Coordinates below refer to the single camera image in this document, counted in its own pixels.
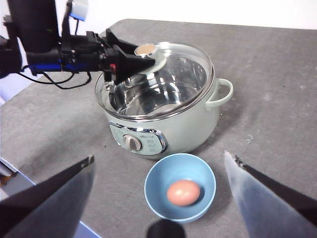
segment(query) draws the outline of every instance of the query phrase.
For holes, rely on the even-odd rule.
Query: gray table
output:
[[[317,31],[131,19],[112,30],[135,44],[197,46],[210,56],[217,76],[234,84],[216,130],[192,152],[214,170],[217,193],[206,215],[184,226],[188,237],[247,236],[228,185],[224,150],[317,199]],[[155,161],[117,146],[95,100],[97,75],[74,90],[32,84],[5,103],[1,156],[40,182],[94,154],[97,176],[82,220],[103,237],[144,237],[158,219],[143,194]],[[79,83],[85,75],[76,78]]]

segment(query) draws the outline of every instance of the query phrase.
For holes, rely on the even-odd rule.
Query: bowl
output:
[[[189,206],[176,206],[168,201],[168,188],[186,179],[201,188],[198,200]],[[185,153],[172,154],[159,160],[149,171],[144,195],[150,209],[159,217],[188,223],[202,217],[210,208],[216,192],[216,180],[209,165],[201,158]]]

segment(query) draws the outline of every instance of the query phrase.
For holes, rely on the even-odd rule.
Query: brown egg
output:
[[[188,206],[197,201],[200,195],[199,186],[190,180],[179,180],[167,190],[167,199],[176,206]]]

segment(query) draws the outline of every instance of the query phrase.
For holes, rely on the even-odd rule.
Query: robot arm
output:
[[[155,63],[149,57],[134,55],[137,46],[117,39],[110,29],[106,37],[91,31],[86,36],[71,35],[69,17],[76,17],[72,11],[74,0],[67,2],[61,36],[54,0],[9,0],[8,5],[11,16],[4,18],[4,25],[9,39],[0,38],[0,78],[23,71],[17,37],[33,75],[45,75],[47,71],[103,71],[105,80],[117,85]]]

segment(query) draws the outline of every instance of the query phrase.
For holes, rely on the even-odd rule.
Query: wire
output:
[[[76,86],[72,86],[72,87],[69,87],[69,88],[64,88],[64,87],[60,86],[59,84],[55,83],[46,73],[43,72],[42,74],[43,74],[50,82],[52,82],[52,84],[54,84],[57,88],[64,89],[64,90],[65,90],[65,89],[78,88],[78,87],[84,86],[84,85],[86,85],[86,84],[88,84],[88,83],[91,82],[91,74],[90,74],[90,72],[88,72],[88,71],[87,71],[88,79],[87,79],[87,81],[86,81],[85,83],[80,84],[80,85],[76,85]]]
[[[23,67],[22,67],[22,72],[24,72],[24,70],[25,70],[26,68],[28,68],[28,67],[29,67],[28,65],[23,66]],[[36,82],[36,83],[48,84],[48,85],[49,85],[49,84],[54,84],[54,83],[51,83],[51,82],[43,82],[43,81],[35,80],[35,79],[30,78],[30,77],[28,77],[28,76],[26,76],[26,75],[24,75],[24,74],[22,74],[22,73],[17,73],[17,74],[19,74],[20,76],[25,77],[25,78],[27,78],[27,79],[33,81],[33,82]],[[72,73],[72,75],[71,75],[68,79],[66,79],[66,80],[64,80],[64,81],[60,81],[60,82],[55,82],[55,84],[66,83],[67,81],[69,81],[70,79],[72,79],[72,77],[74,77],[74,75],[75,75],[75,74]]]
[[[75,29],[75,35],[77,35],[78,25],[79,25],[79,20],[77,19],[76,29]]]

